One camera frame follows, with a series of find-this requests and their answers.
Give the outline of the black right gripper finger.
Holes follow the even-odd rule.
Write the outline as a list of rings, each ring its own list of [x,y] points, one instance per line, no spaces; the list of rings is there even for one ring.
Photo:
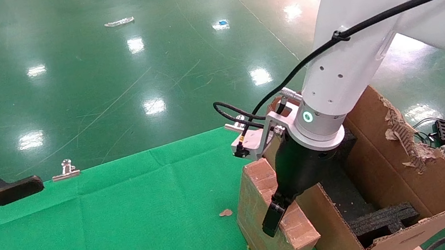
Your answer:
[[[282,194],[272,196],[264,220],[262,221],[262,230],[267,236],[275,237],[280,223],[291,203],[290,199]]]

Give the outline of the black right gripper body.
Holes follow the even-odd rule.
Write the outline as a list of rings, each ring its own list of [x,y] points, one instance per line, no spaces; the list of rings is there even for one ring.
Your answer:
[[[289,134],[282,135],[274,144],[277,188],[273,201],[281,207],[291,205],[298,195],[319,183],[327,163],[338,152],[336,148],[325,151],[307,148]]]

